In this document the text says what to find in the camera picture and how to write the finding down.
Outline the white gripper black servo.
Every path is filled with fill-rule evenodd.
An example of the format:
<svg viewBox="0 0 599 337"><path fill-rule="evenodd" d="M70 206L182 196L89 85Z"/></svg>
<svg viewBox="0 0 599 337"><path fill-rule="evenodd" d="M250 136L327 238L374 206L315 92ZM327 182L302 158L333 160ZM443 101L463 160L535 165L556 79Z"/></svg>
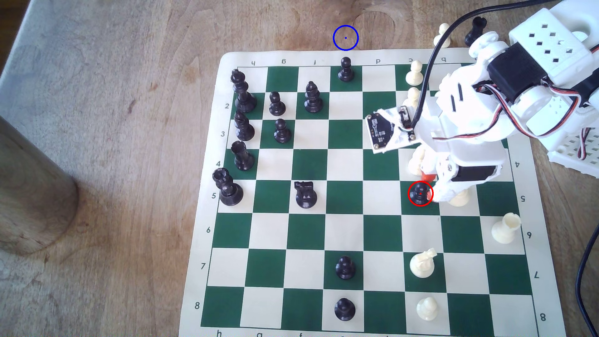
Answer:
<svg viewBox="0 0 599 337"><path fill-rule="evenodd" d="M466 190L497 177L507 160L500 141L473 144L434 140L429 135L418 135L417 140L432 150L432 155L425 155L421 162L423 182L418 186L430 190L428 201L436 203L451 200L452 190Z"/></svg>

